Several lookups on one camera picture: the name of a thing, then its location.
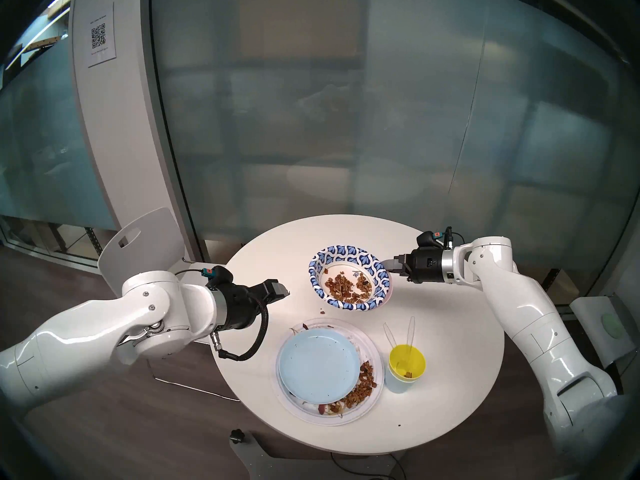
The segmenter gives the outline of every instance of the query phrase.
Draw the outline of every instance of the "paper sign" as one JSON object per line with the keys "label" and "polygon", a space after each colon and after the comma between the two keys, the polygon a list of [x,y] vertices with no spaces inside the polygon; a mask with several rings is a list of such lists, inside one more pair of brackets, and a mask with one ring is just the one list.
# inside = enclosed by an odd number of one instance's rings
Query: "paper sign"
{"label": "paper sign", "polygon": [[88,67],[116,57],[116,45],[113,40],[113,3],[104,8],[102,13],[93,15],[85,35]]}

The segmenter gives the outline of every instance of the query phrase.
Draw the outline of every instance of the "glass wall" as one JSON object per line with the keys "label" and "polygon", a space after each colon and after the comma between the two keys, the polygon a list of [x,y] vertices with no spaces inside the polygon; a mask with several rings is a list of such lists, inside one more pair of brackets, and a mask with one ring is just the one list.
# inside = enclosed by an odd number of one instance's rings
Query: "glass wall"
{"label": "glass wall", "polygon": [[4,61],[0,227],[11,243],[96,259],[91,241],[89,249],[81,247],[95,235],[87,229],[109,236],[115,224],[78,119],[67,40],[70,2],[51,3]]}
{"label": "glass wall", "polygon": [[640,186],[638,88],[529,1],[152,0],[200,239],[327,213],[452,225],[584,294]]}

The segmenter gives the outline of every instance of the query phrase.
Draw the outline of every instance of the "white paper plate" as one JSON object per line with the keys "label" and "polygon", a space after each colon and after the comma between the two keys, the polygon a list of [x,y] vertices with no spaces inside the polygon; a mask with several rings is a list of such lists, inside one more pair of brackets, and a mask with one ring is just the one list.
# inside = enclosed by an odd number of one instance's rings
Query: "white paper plate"
{"label": "white paper plate", "polygon": [[[280,375],[278,373],[277,361],[279,360],[280,353],[273,361],[272,378],[273,390],[278,396],[278,400],[294,416],[300,418],[307,423],[313,423],[315,425],[324,426],[336,426],[344,425],[357,420],[364,414],[366,414],[375,404],[380,394],[382,393],[382,387],[385,382],[385,369],[382,364],[382,358],[376,349],[373,341],[365,335],[363,331],[354,327],[350,323],[333,318],[314,318],[312,320],[306,320],[305,325],[309,328],[330,328],[344,335],[355,346],[358,355],[360,356],[360,363],[368,361],[373,367],[373,381],[377,384],[377,387],[373,389],[371,395],[365,398],[358,406],[354,408],[345,408],[342,417],[340,415],[321,415],[318,413],[318,405],[304,402],[292,395],[282,383]],[[302,323],[292,327],[296,333],[304,330]],[[289,337],[293,337],[292,330],[289,331]]]}

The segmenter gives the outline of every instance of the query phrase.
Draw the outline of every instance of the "qr code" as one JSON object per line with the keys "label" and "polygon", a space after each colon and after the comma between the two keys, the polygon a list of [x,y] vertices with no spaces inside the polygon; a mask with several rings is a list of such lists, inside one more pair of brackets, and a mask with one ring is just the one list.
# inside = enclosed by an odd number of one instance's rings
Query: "qr code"
{"label": "qr code", "polygon": [[107,39],[104,35],[104,24],[98,25],[91,29],[91,48],[97,48],[107,43]]}

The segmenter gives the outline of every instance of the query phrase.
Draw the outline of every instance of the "bowl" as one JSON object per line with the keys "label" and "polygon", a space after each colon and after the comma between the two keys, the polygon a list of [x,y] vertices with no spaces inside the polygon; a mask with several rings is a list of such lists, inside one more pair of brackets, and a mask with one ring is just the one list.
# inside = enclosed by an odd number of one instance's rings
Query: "bowl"
{"label": "bowl", "polygon": [[[329,279],[341,274],[357,288],[357,280],[362,274],[372,286],[369,298],[360,303],[343,302],[332,296],[325,285]],[[331,306],[343,310],[367,311],[383,305],[391,296],[391,277],[382,263],[373,254],[355,246],[328,246],[318,251],[309,263],[309,280],[315,293]]]}
{"label": "bowl", "polygon": [[291,337],[282,346],[277,364],[286,389],[315,405],[342,399],[360,376],[355,346],[328,328],[311,328]]}

